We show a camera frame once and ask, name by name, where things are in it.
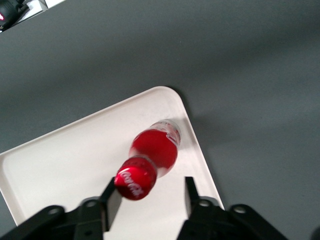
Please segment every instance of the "red bottle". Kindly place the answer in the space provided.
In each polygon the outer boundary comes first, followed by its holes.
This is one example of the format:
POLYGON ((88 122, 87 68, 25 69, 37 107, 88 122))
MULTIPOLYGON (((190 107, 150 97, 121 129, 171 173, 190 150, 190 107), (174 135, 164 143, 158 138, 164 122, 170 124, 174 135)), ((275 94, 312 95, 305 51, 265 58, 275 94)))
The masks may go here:
POLYGON ((179 127, 171 120, 156 122, 132 142, 129 159, 117 172, 114 184, 130 200, 144 198, 174 166, 180 145, 179 127))

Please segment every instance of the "white tray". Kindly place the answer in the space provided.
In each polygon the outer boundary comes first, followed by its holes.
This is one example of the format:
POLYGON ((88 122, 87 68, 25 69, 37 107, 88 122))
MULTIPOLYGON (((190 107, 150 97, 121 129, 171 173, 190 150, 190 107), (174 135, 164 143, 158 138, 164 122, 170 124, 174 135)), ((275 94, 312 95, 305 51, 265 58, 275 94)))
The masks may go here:
POLYGON ((49 205, 69 212, 99 196, 127 159, 134 137, 162 119, 181 129, 176 164, 144 199, 123 199, 104 238, 176 239, 187 219, 184 176, 193 176, 199 195, 223 208, 181 98, 158 86, 0 154, 0 190, 15 223, 49 205))

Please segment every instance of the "red bottle cap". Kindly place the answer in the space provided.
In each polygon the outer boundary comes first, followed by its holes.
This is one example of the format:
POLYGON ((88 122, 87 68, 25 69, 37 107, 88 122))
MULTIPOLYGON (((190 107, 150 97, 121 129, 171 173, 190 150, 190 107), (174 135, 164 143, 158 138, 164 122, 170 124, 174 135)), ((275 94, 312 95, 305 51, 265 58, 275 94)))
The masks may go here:
POLYGON ((114 185, 127 199, 144 198, 156 183, 157 171, 152 162, 143 156, 129 158, 117 172, 114 185))

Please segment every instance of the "gray table surface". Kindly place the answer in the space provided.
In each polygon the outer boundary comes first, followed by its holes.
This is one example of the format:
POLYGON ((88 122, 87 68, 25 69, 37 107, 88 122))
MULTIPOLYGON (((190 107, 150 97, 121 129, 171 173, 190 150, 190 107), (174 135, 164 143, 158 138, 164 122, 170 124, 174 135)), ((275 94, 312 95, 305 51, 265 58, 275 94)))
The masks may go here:
MULTIPOLYGON (((67 0, 0 34, 0 152, 174 88, 226 207, 320 226, 320 2, 67 0)), ((13 228, 0 199, 0 235, 13 228)))

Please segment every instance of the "plastic bottle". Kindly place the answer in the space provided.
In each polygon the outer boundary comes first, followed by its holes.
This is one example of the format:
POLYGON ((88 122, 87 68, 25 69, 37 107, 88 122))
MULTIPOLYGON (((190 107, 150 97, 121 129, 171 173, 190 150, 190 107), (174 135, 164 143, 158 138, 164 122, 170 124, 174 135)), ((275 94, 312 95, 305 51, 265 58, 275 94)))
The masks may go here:
POLYGON ((174 166, 181 141, 179 127, 164 119, 141 132, 133 140, 129 159, 118 170, 114 184, 130 200, 144 198, 174 166))

